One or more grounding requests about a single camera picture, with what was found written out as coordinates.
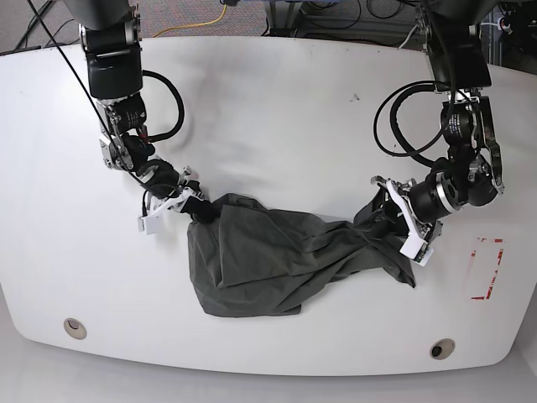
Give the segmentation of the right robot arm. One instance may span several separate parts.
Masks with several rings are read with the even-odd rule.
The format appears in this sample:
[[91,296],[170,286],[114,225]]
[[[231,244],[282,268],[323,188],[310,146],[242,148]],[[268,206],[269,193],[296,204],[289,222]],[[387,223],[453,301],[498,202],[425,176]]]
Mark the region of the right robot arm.
[[[166,77],[146,71],[141,62],[138,8],[127,1],[68,1],[66,7],[79,24],[85,53],[89,93],[96,101],[103,159],[108,168],[130,174],[161,202],[201,223],[211,223],[217,210],[205,199],[190,171],[177,171],[160,159],[155,144],[173,138],[185,120],[182,98]],[[153,78],[171,92],[178,108],[175,125],[150,135],[141,96],[143,80]]]

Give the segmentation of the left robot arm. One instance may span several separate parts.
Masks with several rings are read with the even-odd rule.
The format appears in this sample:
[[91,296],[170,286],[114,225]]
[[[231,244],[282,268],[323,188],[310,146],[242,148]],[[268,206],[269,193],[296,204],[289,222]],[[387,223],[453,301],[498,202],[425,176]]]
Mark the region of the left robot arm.
[[[491,104],[481,91],[492,85],[484,59],[480,21],[490,11],[489,1],[444,1],[416,7],[418,28],[425,35],[425,53],[432,80],[415,81],[390,94],[390,128],[401,151],[386,148],[373,124],[377,146],[395,158],[411,158],[430,168],[423,181],[382,180],[384,194],[401,211],[409,235],[406,249],[430,245],[443,217],[465,205],[483,207],[504,192],[501,149],[496,140]],[[418,93],[445,93],[440,130],[427,144],[415,148],[399,126],[403,101]]]

